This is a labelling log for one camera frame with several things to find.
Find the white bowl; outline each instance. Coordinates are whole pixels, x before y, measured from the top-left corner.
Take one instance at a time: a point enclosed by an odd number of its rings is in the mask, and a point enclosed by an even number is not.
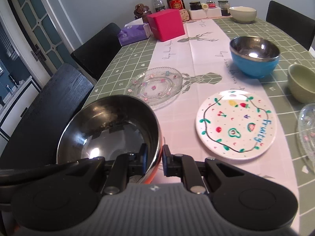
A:
[[[241,23],[252,22],[257,15],[257,11],[254,8],[244,6],[230,7],[230,13],[233,18]]]

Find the black chair back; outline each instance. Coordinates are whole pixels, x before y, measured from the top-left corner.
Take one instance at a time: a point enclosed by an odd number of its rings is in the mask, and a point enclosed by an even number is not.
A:
[[[23,115],[0,157],[0,168],[55,164],[61,134],[92,88],[72,65],[63,64]]]
[[[71,57],[94,79],[99,80],[121,49],[117,35],[120,28],[110,23],[71,53]]]
[[[290,35],[306,50],[310,49],[315,36],[315,20],[270,1],[266,21]]]

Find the brown ceramic figurine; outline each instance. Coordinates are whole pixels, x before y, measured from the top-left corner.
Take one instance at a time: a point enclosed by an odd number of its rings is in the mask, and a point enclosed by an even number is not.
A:
[[[142,3],[139,3],[135,6],[134,10],[134,18],[139,19],[142,18],[143,22],[147,23],[147,16],[152,14],[152,12],[149,9],[149,6],[143,5]]]

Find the plate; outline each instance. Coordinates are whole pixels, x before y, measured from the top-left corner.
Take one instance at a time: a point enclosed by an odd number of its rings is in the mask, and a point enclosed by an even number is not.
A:
[[[315,164],[315,103],[303,107],[298,121],[302,146],[309,159]]]
[[[263,154],[276,136],[271,106],[255,94],[227,90],[207,98],[198,110],[196,130],[214,153],[234,160]]]
[[[178,70],[156,67],[131,79],[124,94],[140,98],[152,109],[158,109],[174,101],[182,85],[183,77]]]

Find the dining table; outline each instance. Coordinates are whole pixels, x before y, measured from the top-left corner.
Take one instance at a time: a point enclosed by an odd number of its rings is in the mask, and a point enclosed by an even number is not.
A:
[[[231,17],[184,23],[185,35],[160,42],[147,40],[121,48],[95,85],[84,106],[100,98],[124,94],[129,81],[156,67],[171,67],[183,75],[177,98],[155,110],[165,143],[171,153],[187,154],[195,161],[213,156],[290,189],[299,202],[292,228],[309,235],[315,228],[314,165],[301,146],[297,122],[304,104],[288,89],[288,67],[299,63],[315,70],[315,58],[297,41],[272,24],[256,18],[238,23]],[[258,36],[280,50],[274,71],[261,79],[245,76],[233,63],[229,42],[238,36]],[[257,158],[231,160],[212,153],[200,140],[196,114],[209,96],[225,90],[244,90],[264,99],[277,116],[277,132],[271,147]],[[152,183],[179,182],[165,177],[160,164]]]

